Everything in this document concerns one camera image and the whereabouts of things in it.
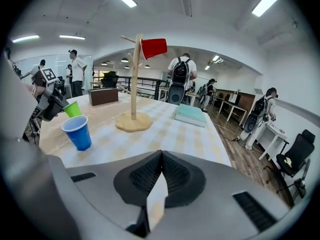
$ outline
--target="green cup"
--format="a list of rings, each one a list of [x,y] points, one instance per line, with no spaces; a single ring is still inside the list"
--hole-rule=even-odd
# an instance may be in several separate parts
[[[65,106],[63,110],[66,112],[66,114],[70,117],[76,117],[76,116],[82,116],[80,108],[78,106],[78,103],[75,101],[68,106]]]

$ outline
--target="wooden floor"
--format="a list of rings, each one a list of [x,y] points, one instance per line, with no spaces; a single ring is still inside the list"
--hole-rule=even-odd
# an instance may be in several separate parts
[[[272,179],[268,184],[266,183],[266,181],[273,176],[273,173],[269,169],[264,170],[264,167],[269,166],[273,168],[273,166],[265,157],[262,160],[258,159],[262,154],[261,148],[258,145],[253,144],[252,150],[248,150],[245,149],[245,143],[243,141],[231,141],[236,136],[240,135],[242,131],[239,123],[233,118],[230,118],[229,122],[227,122],[227,112],[221,112],[219,114],[219,109],[217,107],[208,105],[207,110],[208,115],[223,142],[232,167],[275,193],[290,207],[290,201],[286,191],[284,190],[280,191],[278,194],[276,193],[278,189],[283,188],[282,183],[276,178]]]

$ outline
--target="red cup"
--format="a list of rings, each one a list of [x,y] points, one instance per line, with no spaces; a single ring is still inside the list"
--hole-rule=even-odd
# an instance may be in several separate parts
[[[144,58],[147,60],[153,56],[164,54],[167,50],[167,42],[164,38],[146,39],[140,41],[141,50]]]

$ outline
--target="table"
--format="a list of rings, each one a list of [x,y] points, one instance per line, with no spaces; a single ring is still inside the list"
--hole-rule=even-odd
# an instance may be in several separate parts
[[[220,114],[220,112],[221,112],[221,109],[222,109],[224,103],[227,103],[228,105],[232,106],[232,108],[231,108],[231,110],[230,110],[230,113],[229,113],[229,116],[228,116],[228,118],[226,119],[227,122],[229,122],[229,119],[230,119],[230,117],[231,117],[232,112],[234,111],[234,108],[236,108],[236,109],[238,109],[238,110],[244,111],[244,114],[243,114],[243,116],[242,116],[242,118],[241,118],[241,121],[240,121],[240,123],[239,123],[239,125],[241,125],[242,122],[243,122],[243,120],[245,119],[245,116],[246,116],[246,114],[247,114],[247,111],[246,111],[244,108],[241,108],[241,107],[237,106],[237,105],[234,104],[234,103],[231,103],[231,102],[226,101],[226,100],[222,100],[221,107],[220,107],[219,112],[218,112],[219,114]]]
[[[218,99],[218,100],[223,100],[223,101],[224,101],[224,99],[223,99],[223,98],[221,98],[221,97],[219,97],[219,96],[213,96],[213,99],[212,99],[212,100],[213,100],[213,102],[212,102],[212,104],[211,104],[211,107],[213,107],[213,106],[214,106],[216,99]]]
[[[167,100],[167,92],[169,92],[169,87],[159,87],[159,95],[158,95],[158,101],[160,101],[161,91],[164,91],[164,101]],[[187,92],[187,96],[191,97],[190,106],[194,106],[195,100],[198,97],[194,92]]]
[[[274,134],[274,138],[272,139],[270,144],[267,146],[267,148],[265,148],[265,151],[259,157],[259,160],[264,158],[264,156],[269,152],[268,154],[270,157],[269,157],[268,161],[270,161],[272,158],[274,158],[278,154],[278,150],[281,147],[283,140],[287,139],[287,136],[285,134],[283,134],[279,129],[277,129],[272,123],[267,123],[265,125],[264,129],[262,129],[259,136],[257,137],[256,144],[259,144],[259,143],[261,143],[261,141],[263,141],[262,136],[264,135],[264,133],[267,129],[269,129]]]
[[[64,88],[67,90],[68,89],[68,96],[67,97],[70,97],[70,98],[72,98],[72,91],[71,91],[71,84],[70,83],[67,83],[67,84],[65,84],[64,85]]]
[[[68,119],[59,113],[52,121],[42,121],[39,147],[45,154],[58,156],[66,168],[96,165],[129,158],[156,150],[168,150],[196,156],[231,167],[226,149],[208,114],[206,127],[174,120],[177,105],[136,97],[137,112],[148,114],[152,126],[144,131],[125,132],[115,127],[115,119],[131,109],[131,96],[118,93],[119,101],[91,106],[89,96],[68,99],[77,101],[81,113],[88,117],[92,145],[78,151],[61,130]]]

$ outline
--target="checkered tablecloth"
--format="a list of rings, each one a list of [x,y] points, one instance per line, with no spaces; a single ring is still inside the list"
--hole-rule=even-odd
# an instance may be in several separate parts
[[[176,105],[137,97],[137,111],[148,114],[153,124],[144,131],[125,132],[115,127],[115,119],[130,111],[130,95],[119,93],[119,102],[98,106],[91,106],[88,95],[68,101],[77,101],[82,114],[88,117],[91,147],[78,151],[61,130],[68,119],[65,113],[50,122],[42,122],[39,143],[43,152],[60,157],[67,168],[121,160],[156,150],[175,151],[231,166],[207,114],[207,126],[200,127],[175,120]]]

